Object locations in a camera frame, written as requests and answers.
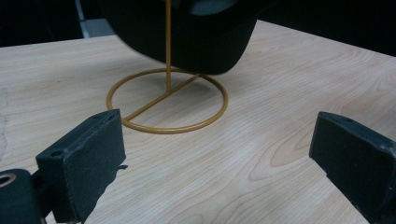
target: light wood surface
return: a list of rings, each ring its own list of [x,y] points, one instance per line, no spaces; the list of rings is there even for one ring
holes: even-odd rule
[[[106,110],[115,82],[157,67],[115,36],[0,49],[0,170],[34,172],[35,155]],[[215,78],[230,103],[208,127],[123,129],[129,167],[87,223],[366,223],[307,154],[319,111],[396,139],[395,58],[258,21],[240,62]],[[125,116],[165,88],[164,74],[141,77],[114,106]],[[199,80],[135,122],[191,124],[220,105]]]

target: circular wire base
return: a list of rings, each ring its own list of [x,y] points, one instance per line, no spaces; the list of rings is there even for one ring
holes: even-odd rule
[[[142,108],[136,110],[134,113],[132,113],[131,115],[122,118],[121,122],[123,125],[141,131],[141,132],[145,132],[145,133],[187,133],[187,132],[191,132],[191,131],[195,131],[201,128],[204,128],[205,126],[213,123],[214,121],[216,121],[217,119],[219,119],[225,112],[227,105],[228,105],[228,93],[227,91],[224,89],[224,87],[217,82],[215,79],[205,76],[205,75],[200,75],[200,74],[194,74],[191,73],[189,71],[183,70],[183,69],[178,69],[178,68],[172,68],[171,70],[172,72],[178,72],[178,73],[187,73],[187,74],[191,74],[194,75],[193,77],[191,77],[190,79],[188,79],[187,81],[185,81],[184,83],[174,87],[173,89],[171,89],[170,91],[167,91],[165,94],[163,94],[162,96],[158,97],[157,99],[155,99],[154,101],[148,103],[147,105],[143,106]],[[111,110],[113,109],[113,105],[112,105],[112,98],[114,93],[116,92],[116,90],[124,83],[126,83],[127,81],[134,79],[136,77],[142,77],[144,75],[148,75],[148,74],[153,74],[153,73],[161,73],[161,72],[166,72],[166,68],[158,68],[158,69],[151,69],[151,70],[147,70],[147,71],[143,71],[134,75],[130,75],[128,77],[125,77],[123,79],[121,79],[120,81],[118,81],[116,84],[114,84],[113,87],[111,87],[110,91],[107,94],[107,98],[106,98],[106,105],[107,105],[107,109]],[[196,124],[192,124],[189,126],[184,126],[184,127],[178,127],[178,128],[155,128],[155,127],[148,127],[148,126],[143,126],[140,124],[136,124],[136,123],[132,123],[130,120],[133,119],[134,117],[136,117],[137,115],[143,113],[145,110],[149,109],[150,107],[152,107],[153,105],[156,105],[157,103],[159,103],[161,100],[165,99],[166,97],[170,96],[171,94],[173,94],[174,92],[180,90],[181,88],[183,88],[184,86],[186,86],[187,84],[193,82],[196,78],[201,77],[205,80],[207,80],[208,82],[212,83],[213,85],[215,85],[222,93],[223,95],[223,105],[221,107],[221,109],[219,110],[218,113],[216,113],[214,116],[212,116],[209,119],[206,119],[202,122],[196,123]]]

